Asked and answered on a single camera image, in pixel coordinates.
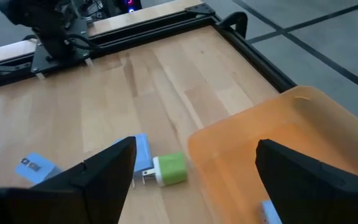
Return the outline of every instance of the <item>tile floor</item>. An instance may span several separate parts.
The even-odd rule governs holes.
[[[169,1],[142,0],[142,5]],[[250,44],[295,83],[323,90],[358,116],[358,82],[346,78],[358,79],[358,0],[203,1],[220,17],[246,12]],[[12,29],[2,19],[4,26]]]

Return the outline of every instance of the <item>floor seam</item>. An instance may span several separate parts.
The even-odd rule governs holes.
[[[260,19],[262,22],[266,23],[267,25],[273,27],[276,30],[275,32],[271,32],[271,33],[268,33],[268,34],[265,34],[265,35],[261,35],[261,36],[254,37],[252,39],[246,40],[247,44],[251,45],[251,44],[260,42],[262,40],[267,40],[267,39],[276,37],[278,35],[283,35],[288,40],[290,40],[291,42],[293,42],[297,46],[301,47],[303,50],[305,50],[306,52],[308,52],[309,54],[311,54],[312,56],[314,56],[315,58],[317,58],[318,60],[320,60],[321,62],[326,64],[327,66],[329,66],[331,69],[337,71],[339,74],[341,74],[342,76],[344,76],[345,78],[347,78],[348,80],[353,82],[354,84],[358,85],[358,76],[357,75],[355,75],[354,73],[350,72],[346,68],[340,66],[340,64],[334,62],[329,57],[325,56],[324,54],[322,54],[318,50],[314,49],[312,46],[308,45],[304,41],[302,41],[299,38],[295,37],[293,34],[288,33],[288,32],[294,31],[296,29],[301,29],[301,28],[304,28],[304,27],[307,27],[307,26],[310,26],[310,25],[313,25],[313,24],[317,24],[319,22],[326,21],[328,19],[332,19],[332,18],[337,17],[337,16],[347,14],[347,13],[352,12],[352,11],[356,11],[356,10],[358,10],[358,5],[352,6],[352,7],[349,7],[347,9],[343,9],[343,10],[340,10],[340,11],[337,11],[337,12],[334,12],[334,13],[331,13],[331,14],[326,15],[326,16],[322,16],[322,17],[313,19],[311,21],[306,21],[306,22],[303,22],[301,24],[297,24],[295,26],[292,26],[292,27],[289,27],[289,28],[286,28],[286,29],[283,29],[282,27],[280,27],[279,25],[277,25],[276,23],[274,23],[270,19],[268,19],[265,16],[261,15],[259,12],[257,12],[252,7],[248,6],[245,2],[243,2],[241,0],[233,0],[233,2],[238,4],[240,7],[244,8],[245,10],[247,10],[253,16],[255,16],[256,18]]]

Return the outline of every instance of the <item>wooden tabletop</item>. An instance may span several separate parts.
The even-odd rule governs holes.
[[[99,23],[116,28],[112,21],[131,24],[191,4],[198,1],[171,2]],[[163,188],[137,181],[120,223],[216,223],[188,157],[188,137],[277,95],[212,27],[98,58],[94,67],[2,86],[0,186],[30,186],[14,167],[31,152],[67,169],[117,139],[147,133],[153,156],[185,153],[189,179]]]

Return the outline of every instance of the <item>wooden table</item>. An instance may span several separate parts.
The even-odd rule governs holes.
[[[91,33],[199,3],[175,1],[113,17],[97,22]],[[0,60],[32,50],[31,42],[0,47]],[[187,155],[189,180],[164,188],[137,182],[120,222],[218,222],[188,157],[188,137],[277,91],[212,27],[107,55],[94,64],[0,87],[0,186],[30,186],[14,173],[30,152],[67,169],[119,138],[144,132],[154,156]]]

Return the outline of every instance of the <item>electronics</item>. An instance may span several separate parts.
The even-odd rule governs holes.
[[[269,139],[259,141],[256,154],[282,223],[358,223],[358,176]]]
[[[128,137],[30,189],[0,189],[0,223],[118,223],[135,157]]]
[[[101,0],[106,17],[125,14],[142,9],[140,0]]]

